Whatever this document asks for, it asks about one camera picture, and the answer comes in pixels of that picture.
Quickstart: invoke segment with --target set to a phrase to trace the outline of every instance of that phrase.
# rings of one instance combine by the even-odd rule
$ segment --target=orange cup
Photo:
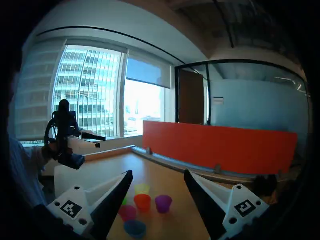
[[[151,197],[149,195],[138,194],[133,198],[133,200],[140,212],[149,211],[151,204]]]

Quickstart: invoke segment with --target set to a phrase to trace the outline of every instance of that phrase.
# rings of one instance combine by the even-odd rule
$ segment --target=door
[[[204,123],[203,76],[185,70],[179,71],[179,122]]]

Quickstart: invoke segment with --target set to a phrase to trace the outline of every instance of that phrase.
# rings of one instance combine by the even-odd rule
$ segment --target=roller shade
[[[15,93],[15,135],[21,141],[43,140],[64,43],[64,39],[36,43],[22,66]]]
[[[126,78],[170,88],[170,67],[156,56],[129,50]]]

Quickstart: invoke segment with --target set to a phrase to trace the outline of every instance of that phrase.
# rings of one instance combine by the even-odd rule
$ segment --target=glass skyscraper
[[[97,135],[117,135],[116,107],[121,53],[67,46],[57,71],[52,111],[67,99],[79,127]]]

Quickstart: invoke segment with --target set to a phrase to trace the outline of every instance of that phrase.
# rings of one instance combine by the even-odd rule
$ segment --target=orange panel
[[[198,166],[247,174],[288,172],[292,132],[143,121],[143,148]]]

